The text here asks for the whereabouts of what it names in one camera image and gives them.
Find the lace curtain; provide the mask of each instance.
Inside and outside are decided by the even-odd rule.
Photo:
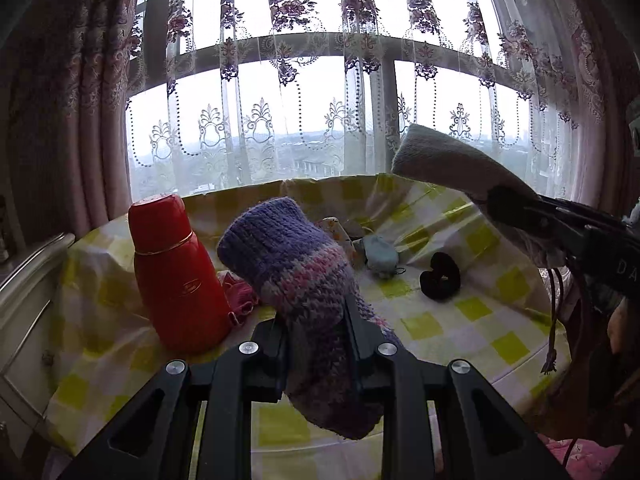
[[[580,162],[597,164],[597,67],[572,0],[138,0],[138,11],[134,200],[388,171],[411,122],[549,196],[581,198]]]

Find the red thermos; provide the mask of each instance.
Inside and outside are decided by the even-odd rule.
[[[231,330],[229,306],[184,202],[155,195],[129,208],[134,268],[160,341],[179,354],[207,351]]]

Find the pink curtain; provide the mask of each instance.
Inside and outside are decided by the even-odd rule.
[[[8,63],[7,155],[27,243],[81,237],[130,205],[124,126],[136,0],[35,0]]]
[[[606,122],[604,170],[599,209],[628,215],[640,193],[633,171],[633,147],[626,122],[628,104],[640,94],[640,72],[633,50],[600,0],[575,0],[590,32],[594,62],[600,67],[602,103]]]

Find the yellow checkered sheet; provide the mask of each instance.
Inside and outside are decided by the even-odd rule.
[[[388,174],[286,180],[184,199],[191,225],[217,270],[218,239],[242,211],[290,196],[312,221],[355,220],[392,242],[404,274],[376,279],[357,273],[360,290],[418,358],[447,364],[465,358],[523,413],[569,364],[558,326],[558,372],[540,374],[550,326],[549,299],[535,266],[490,225],[461,193]],[[431,255],[445,251],[462,273],[446,303],[425,297],[418,283]],[[149,323],[133,274],[127,218],[92,231],[69,251],[54,308],[58,388],[46,412],[52,437],[77,453],[171,358]],[[204,362],[250,337],[273,316],[258,308],[247,324]],[[320,430],[287,402],[254,404],[252,468],[264,480],[373,480],[380,474],[382,424],[358,442]]]

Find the purple knitted sock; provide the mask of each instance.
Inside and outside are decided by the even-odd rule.
[[[238,217],[218,244],[218,257],[283,316],[291,344],[286,394],[309,422],[359,439],[382,416],[351,387],[343,325],[345,295],[360,316],[400,344],[362,299],[342,248],[309,222],[290,198],[258,204]]]

